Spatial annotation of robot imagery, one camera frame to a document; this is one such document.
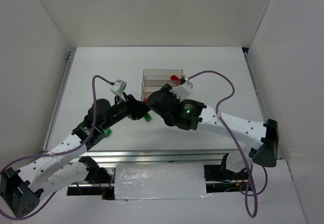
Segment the red lego brick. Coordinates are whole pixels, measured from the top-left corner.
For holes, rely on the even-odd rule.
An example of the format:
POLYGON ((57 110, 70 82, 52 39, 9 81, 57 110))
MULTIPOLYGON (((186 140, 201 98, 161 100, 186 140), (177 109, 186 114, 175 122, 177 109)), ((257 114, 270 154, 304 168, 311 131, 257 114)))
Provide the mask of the red lego brick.
POLYGON ((171 81, 180 81, 180 78, 179 77, 177 77, 176 75, 172 75, 171 77, 170 77, 170 80, 171 81))

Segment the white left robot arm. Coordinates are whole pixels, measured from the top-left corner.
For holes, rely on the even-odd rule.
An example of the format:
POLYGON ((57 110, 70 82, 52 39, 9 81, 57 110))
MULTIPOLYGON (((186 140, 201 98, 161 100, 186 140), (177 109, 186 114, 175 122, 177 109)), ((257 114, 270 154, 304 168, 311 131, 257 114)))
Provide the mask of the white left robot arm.
POLYGON ((132 95, 114 105, 98 99, 72 133, 47 154, 35 156, 32 163, 18 170, 6 167, 1 172, 1 197, 12 211, 12 219, 32 216, 42 199, 71 183, 109 182, 107 171, 83 154, 106 138, 111 126, 124 118, 139 120, 149 111, 132 95))

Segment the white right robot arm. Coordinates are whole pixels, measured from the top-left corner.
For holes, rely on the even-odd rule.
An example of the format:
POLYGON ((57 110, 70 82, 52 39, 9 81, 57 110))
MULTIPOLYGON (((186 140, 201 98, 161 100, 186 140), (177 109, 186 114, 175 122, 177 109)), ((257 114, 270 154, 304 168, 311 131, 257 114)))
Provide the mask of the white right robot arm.
POLYGON ((189 99, 191 82, 172 88, 166 84, 147 98, 148 107, 160 115, 165 124, 182 130, 217 133, 246 144, 243 153, 230 153, 223 158, 225 169, 240 172, 245 164, 262 167, 276 166, 278 148, 277 121, 255 122, 225 113, 217 113, 202 102, 189 99))

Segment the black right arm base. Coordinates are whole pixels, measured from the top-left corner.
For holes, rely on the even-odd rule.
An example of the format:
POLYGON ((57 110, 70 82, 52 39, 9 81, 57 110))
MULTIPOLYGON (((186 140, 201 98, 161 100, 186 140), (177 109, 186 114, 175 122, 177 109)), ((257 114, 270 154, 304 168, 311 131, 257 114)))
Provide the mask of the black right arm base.
POLYGON ((226 169, 226 158, 224 156, 218 165, 204 165, 204 176, 206 181, 217 181, 223 183, 244 182, 248 180, 246 168, 239 173, 226 169))

